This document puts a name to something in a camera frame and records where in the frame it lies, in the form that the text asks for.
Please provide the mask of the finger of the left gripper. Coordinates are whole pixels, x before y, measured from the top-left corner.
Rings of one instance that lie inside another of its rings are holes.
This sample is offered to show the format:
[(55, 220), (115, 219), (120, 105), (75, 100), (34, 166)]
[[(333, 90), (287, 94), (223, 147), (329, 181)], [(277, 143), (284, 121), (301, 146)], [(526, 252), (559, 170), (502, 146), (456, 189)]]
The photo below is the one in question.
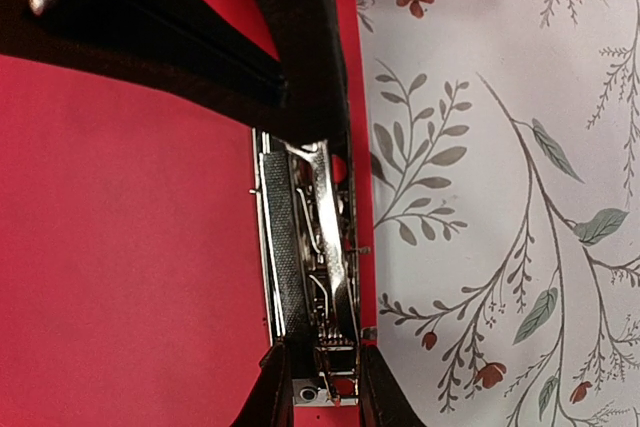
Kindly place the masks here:
[(204, 0), (1, 0), (1, 51), (168, 92), (296, 146), (343, 142), (336, 0), (255, 1), (274, 54)]

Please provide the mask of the red file folder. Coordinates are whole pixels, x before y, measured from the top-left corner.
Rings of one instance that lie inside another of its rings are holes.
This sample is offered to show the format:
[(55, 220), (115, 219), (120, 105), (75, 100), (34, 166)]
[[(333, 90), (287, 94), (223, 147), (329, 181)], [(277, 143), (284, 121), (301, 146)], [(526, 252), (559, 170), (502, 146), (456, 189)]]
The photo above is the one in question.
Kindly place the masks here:
[(228, 426), (269, 347), (247, 127), (1, 58), (1, 422)]

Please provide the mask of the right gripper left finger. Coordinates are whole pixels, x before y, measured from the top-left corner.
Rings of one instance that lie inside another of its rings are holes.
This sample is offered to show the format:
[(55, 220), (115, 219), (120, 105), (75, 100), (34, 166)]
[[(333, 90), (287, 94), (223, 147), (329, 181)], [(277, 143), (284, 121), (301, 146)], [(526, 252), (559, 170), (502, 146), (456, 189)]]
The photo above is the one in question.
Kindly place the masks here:
[(290, 353), (277, 341), (263, 357), (260, 374), (232, 427), (292, 427), (294, 394)]

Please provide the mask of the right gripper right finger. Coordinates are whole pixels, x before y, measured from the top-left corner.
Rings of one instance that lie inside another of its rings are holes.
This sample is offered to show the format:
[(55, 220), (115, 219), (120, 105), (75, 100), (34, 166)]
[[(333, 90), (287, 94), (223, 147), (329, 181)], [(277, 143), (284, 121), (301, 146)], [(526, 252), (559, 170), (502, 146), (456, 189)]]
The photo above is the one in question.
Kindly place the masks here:
[(377, 346), (365, 344), (360, 354), (360, 425), (424, 427)]

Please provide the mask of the metal folder clip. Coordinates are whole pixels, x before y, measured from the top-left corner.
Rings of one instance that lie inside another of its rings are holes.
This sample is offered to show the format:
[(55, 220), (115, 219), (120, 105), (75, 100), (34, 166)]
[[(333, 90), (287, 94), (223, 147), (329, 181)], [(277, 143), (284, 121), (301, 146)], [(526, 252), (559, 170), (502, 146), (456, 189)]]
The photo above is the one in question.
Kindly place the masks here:
[(290, 145), (252, 132), (272, 343), (288, 351), (293, 402), (354, 406), (363, 343), (351, 139)]

